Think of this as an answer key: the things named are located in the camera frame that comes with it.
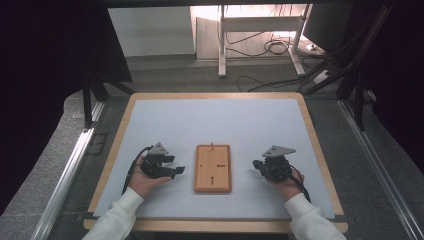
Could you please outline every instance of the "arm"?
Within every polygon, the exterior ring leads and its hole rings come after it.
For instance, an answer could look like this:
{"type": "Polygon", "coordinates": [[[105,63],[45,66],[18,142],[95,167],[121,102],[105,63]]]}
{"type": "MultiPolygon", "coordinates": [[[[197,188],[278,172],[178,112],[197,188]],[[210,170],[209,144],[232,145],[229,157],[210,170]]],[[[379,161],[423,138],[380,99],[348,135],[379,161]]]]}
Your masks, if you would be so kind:
{"type": "Polygon", "coordinates": [[[97,220],[93,228],[84,236],[84,240],[125,239],[134,225],[135,212],[144,198],[154,187],[171,180],[170,177],[148,178],[138,167],[141,161],[142,157],[137,159],[125,193],[116,202],[113,202],[111,209],[97,220]]]}
{"type": "MultiPolygon", "coordinates": [[[[302,182],[305,178],[300,173],[293,176],[302,182]]],[[[286,199],[285,207],[292,217],[290,226],[297,239],[346,239],[330,221],[323,217],[319,207],[313,206],[306,200],[305,195],[292,180],[274,185],[286,199]]]]}

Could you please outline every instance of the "table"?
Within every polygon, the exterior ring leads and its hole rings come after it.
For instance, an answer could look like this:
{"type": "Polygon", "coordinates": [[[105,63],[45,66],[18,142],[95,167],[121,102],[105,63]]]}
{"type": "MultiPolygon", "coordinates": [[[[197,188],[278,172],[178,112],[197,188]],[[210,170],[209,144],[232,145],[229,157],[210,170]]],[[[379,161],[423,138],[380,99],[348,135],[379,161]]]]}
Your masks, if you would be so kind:
{"type": "MultiPolygon", "coordinates": [[[[298,93],[137,93],[133,94],[127,108],[125,110],[123,119],[115,137],[114,143],[110,150],[108,159],[104,166],[102,175],[100,177],[98,186],[93,195],[89,213],[95,211],[99,202],[100,196],[106,187],[107,180],[111,174],[114,166],[115,159],[118,155],[120,145],[122,143],[125,130],[130,121],[132,109],[134,108],[137,100],[157,100],[157,99],[295,99],[299,104],[307,133],[312,143],[313,151],[315,153],[319,170],[323,176],[329,198],[335,214],[333,223],[342,232],[346,232],[348,225],[344,219],[344,212],[341,207],[337,192],[333,185],[331,175],[327,168],[324,155],[318,142],[315,130],[312,125],[306,104],[302,95],[298,93]]],[[[86,218],[84,220],[84,227],[90,229],[96,220],[93,218],[86,218]]],[[[171,231],[171,232],[245,232],[245,233],[290,233],[289,221],[276,221],[276,220],[211,220],[211,219],[155,219],[145,220],[137,219],[133,230],[138,231],[171,231]]]]}
{"type": "MultiPolygon", "coordinates": [[[[246,17],[246,18],[225,18],[224,5],[221,6],[220,36],[227,32],[273,32],[273,31],[295,31],[296,36],[293,45],[287,46],[289,56],[299,77],[305,76],[305,70],[297,55],[297,48],[300,37],[306,22],[306,16],[310,4],[306,4],[301,16],[280,16],[280,17],[246,17]]],[[[226,48],[225,41],[220,41],[218,57],[218,75],[226,76],[226,48]]]]}

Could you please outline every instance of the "black curtain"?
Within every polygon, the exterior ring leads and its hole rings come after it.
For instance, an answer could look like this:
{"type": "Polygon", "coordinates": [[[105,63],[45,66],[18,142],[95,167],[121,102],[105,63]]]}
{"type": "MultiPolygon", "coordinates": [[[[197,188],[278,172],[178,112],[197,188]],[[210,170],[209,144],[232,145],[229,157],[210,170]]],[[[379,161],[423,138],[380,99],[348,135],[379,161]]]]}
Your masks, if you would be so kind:
{"type": "Polygon", "coordinates": [[[424,172],[424,1],[396,1],[363,65],[375,114],[424,172]]]}
{"type": "Polygon", "coordinates": [[[95,76],[131,81],[106,8],[10,2],[0,6],[2,214],[48,144],[64,100],[95,76]]]}

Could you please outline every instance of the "white sleeve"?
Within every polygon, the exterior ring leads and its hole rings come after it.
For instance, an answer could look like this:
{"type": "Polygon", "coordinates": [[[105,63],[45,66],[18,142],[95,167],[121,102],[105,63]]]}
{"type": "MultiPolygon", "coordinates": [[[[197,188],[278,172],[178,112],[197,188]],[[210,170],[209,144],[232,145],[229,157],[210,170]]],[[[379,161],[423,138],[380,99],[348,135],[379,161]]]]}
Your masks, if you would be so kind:
{"type": "Polygon", "coordinates": [[[142,202],[143,198],[128,187],[83,239],[125,239],[134,225],[135,211],[142,202]]]}
{"type": "Polygon", "coordinates": [[[299,240],[346,239],[346,237],[322,215],[321,208],[313,206],[303,193],[290,198],[285,207],[292,217],[291,228],[299,240]]]}

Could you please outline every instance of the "human hand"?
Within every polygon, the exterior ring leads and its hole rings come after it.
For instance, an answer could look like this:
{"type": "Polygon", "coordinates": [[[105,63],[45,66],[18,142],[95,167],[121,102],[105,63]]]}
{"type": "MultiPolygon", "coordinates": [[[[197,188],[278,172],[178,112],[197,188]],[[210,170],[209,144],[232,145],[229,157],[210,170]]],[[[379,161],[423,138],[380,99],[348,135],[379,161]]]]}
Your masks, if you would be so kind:
{"type": "MultiPolygon", "coordinates": [[[[292,176],[295,177],[300,182],[303,182],[305,179],[305,176],[301,174],[299,171],[292,169],[292,176]]],[[[284,199],[288,201],[290,198],[296,196],[297,194],[301,193],[299,186],[293,182],[291,179],[287,179],[285,182],[282,183],[274,183],[267,179],[267,182],[273,184],[277,187],[278,191],[283,195],[284,199]]]]}
{"type": "Polygon", "coordinates": [[[153,188],[155,188],[156,186],[160,184],[171,181],[172,178],[161,177],[161,178],[152,179],[147,177],[146,175],[144,175],[144,173],[140,169],[140,164],[143,161],[143,159],[144,159],[144,156],[140,156],[137,159],[128,187],[134,190],[142,198],[146,198],[153,188]]]}

